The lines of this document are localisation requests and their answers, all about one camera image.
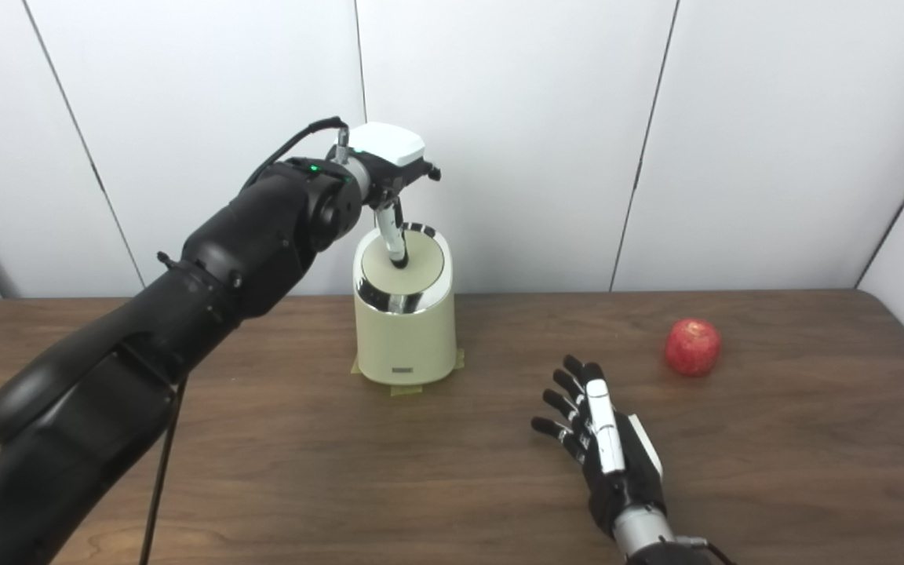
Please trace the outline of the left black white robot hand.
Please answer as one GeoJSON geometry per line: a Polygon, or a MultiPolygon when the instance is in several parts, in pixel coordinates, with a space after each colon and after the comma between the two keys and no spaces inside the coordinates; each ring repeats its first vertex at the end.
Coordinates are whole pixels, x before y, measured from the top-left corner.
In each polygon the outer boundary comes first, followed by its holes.
{"type": "Polygon", "coordinates": [[[442,171],[425,158],[426,144],[417,133],[384,124],[366,122],[338,131],[336,144],[326,160],[354,175],[362,204],[374,214],[388,259],[395,268],[409,262],[404,235],[401,193],[422,178],[438,182],[442,171]]]}

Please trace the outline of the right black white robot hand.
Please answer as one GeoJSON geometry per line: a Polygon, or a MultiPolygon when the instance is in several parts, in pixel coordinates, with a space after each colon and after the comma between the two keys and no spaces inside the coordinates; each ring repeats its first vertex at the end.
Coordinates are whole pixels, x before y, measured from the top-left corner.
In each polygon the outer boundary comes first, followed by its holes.
{"type": "Polygon", "coordinates": [[[556,440],[581,466],[593,522],[613,538],[625,511],[667,516],[663,471],[643,426],[634,415],[614,407],[598,363],[567,355],[562,364],[552,373],[556,389],[543,390],[542,400],[556,408],[563,421],[534,416],[530,425],[556,440]]]}

